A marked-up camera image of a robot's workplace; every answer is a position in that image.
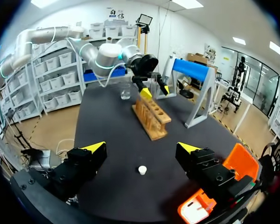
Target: floor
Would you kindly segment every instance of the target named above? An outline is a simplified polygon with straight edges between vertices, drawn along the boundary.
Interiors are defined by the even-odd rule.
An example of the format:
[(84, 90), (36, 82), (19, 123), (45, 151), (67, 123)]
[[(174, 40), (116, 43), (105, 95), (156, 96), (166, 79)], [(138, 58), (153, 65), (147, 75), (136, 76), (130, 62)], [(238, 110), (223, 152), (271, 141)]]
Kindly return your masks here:
[[(218, 97), (215, 104), (220, 104), (220, 99), (222, 98), (224, 91), (220, 89)], [(198, 96), (194, 94), (194, 100), (197, 101)], [(229, 108), (227, 113), (217, 111), (214, 115), (222, 121), (223, 124), (227, 125), (232, 131), (235, 130), (237, 124), (239, 123), (242, 115), (244, 114), (248, 103), (242, 101), (242, 104), (237, 111), (234, 113), (235, 106), (228, 103), (227, 101), (221, 103), (222, 108)], [(250, 106), (250, 109), (242, 122), (242, 125), (237, 131), (237, 135), (242, 139), (259, 157), (262, 154), (264, 147), (272, 142), (274, 135), (269, 131), (267, 125), (268, 118), (254, 105)]]
[[(219, 103), (224, 92), (221, 90), (218, 95)], [(238, 112), (235, 114), (234, 106), (228, 103), (222, 104), (223, 107), (229, 107), (228, 113), (216, 112), (214, 115), (217, 119), (221, 120), (223, 124), (227, 125), (231, 130), (234, 131), (237, 123), (239, 122), (242, 114), (244, 113), (247, 103), (242, 102), (242, 105)], [(23, 132), (24, 136), (29, 140), (32, 147), (38, 149), (51, 149), (56, 152), (57, 145), (61, 142), (58, 151), (69, 150), (73, 148), (76, 123), (79, 114), (80, 106), (73, 106), (70, 108), (61, 109), (58, 111), (50, 112), (48, 115), (43, 114), (42, 118), (32, 118), (23, 121), (18, 124), (18, 128)], [(270, 133), (267, 126), (268, 118), (255, 106), (251, 106), (246, 118), (244, 119), (241, 127), (237, 131), (237, 135), (245, 141), (245, 143), (254, 151), (257, 156), (260, 156), (263, 148), (266, 144), (272, 141), (273, 135)], [(17, 154), (20, 153), (19, 144), (14, 141), (13, 130), (9, 127), (7, 129), (6, 140), (9, 144), (15, 146)], [(256, 210), (264, 196), (258, 193), (247, 206), (248, 210), (251, 212)]]

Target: cardboard box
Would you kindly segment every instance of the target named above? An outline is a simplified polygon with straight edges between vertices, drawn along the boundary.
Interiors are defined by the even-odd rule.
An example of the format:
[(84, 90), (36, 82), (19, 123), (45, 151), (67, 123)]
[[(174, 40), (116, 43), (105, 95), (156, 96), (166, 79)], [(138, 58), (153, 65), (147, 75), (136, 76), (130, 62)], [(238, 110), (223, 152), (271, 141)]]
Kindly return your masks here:
[(215, 74), (216, 74), (217, 71), (218, 71), (218, 67), (213, 66), (213, 65), (211, 65), (211, 64), (207, 64), (207, 67), (209, 67), (209, 68), (214, 68), (214, 69), (215, 69)]
[(199, 53), (196, 53), (195, 55), (200, 56), (200, 57), (203, 57), (203, 55), (202, 55), (202, 54), (199, 54)]
[(190, 62), (199, 62), (207, 65), (207, 58), (201, 57), (198, 55), (188, 54), (188, 61)]

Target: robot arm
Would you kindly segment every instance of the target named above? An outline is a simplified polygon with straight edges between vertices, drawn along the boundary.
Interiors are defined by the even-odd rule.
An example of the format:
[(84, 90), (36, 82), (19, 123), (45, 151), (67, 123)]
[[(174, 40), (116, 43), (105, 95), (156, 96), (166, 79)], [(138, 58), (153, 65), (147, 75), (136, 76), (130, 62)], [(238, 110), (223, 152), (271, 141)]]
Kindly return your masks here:
[(84, 29), (81, 27), (51, 27), (22, 31), (17, 36), (14, 54), (8, 55), (0, 64), (0, 87), (5, 78), (31, 60), (32, 44), (59, 41), (68, 37), (80, 39), (83, 32)]
[[(42, 29), (26, 29), (22, 31), (16, 39), (15, 52), (8, 55), (0, 64), (0, 87), (16, 69), (27, 64), (32, 57), (32, 44), (42, 44), (66, 39), (70, 49), (73, 49), (91, 66), (94, 74), (99, 77), (107, 77), (117, 59), (121, 59), (126, 67), (132, 69), (135, 76), (150, 78), (151, 72), (158, 64), (158, 59), (153, 55), (143, 55), (136, 45), (127, 44), (126, 39), (114, 43), (104, 43), (99, 50), (87, 41), (81, 40), (84, 29), (81, 27), (51, 27)], [(165, 95), (169, 93), (168, 87), (158, 77), (158, 84)], [(133, 80), (139, 88), (139, 92), (145, 93), (151, 98), (148, 88), (145, 87), (142, 79)]]

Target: blue container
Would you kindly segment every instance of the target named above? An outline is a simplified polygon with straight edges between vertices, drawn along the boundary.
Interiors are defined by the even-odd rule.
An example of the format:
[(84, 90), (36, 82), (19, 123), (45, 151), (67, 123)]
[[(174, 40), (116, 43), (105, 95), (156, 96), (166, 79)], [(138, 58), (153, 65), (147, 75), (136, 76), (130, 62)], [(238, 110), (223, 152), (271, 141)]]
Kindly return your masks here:
[(204, 82), (209, 68), (194, 62), (176, 59), (173, 65), (173, 70)]
[[(126, 69), (123, 67), (118, 67), (117, 69), (115, 69), (113, 71), (111, 77), (124, 76), (125, 74), (126, 74)], [(97, 80), (97, 78), (95, 77), (93, 72), (84, 73), (84, 82), (90, 82), (90, 81), (95, 81), (95, 80)]]

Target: small white cap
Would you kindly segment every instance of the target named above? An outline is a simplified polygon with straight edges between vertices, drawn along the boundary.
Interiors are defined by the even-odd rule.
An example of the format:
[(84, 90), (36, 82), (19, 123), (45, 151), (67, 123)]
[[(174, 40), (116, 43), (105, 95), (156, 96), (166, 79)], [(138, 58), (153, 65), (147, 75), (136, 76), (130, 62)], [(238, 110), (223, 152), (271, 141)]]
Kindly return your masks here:
[(139, 173), (140, 173), (141, 175), (144, 175), (144, 174), (146, 173), (146, 171), (147, 171), (147, 168), (146, 168), (146, 166), (140, 166), (140, 167), (138, 168), (138, 170), (139, 170)]

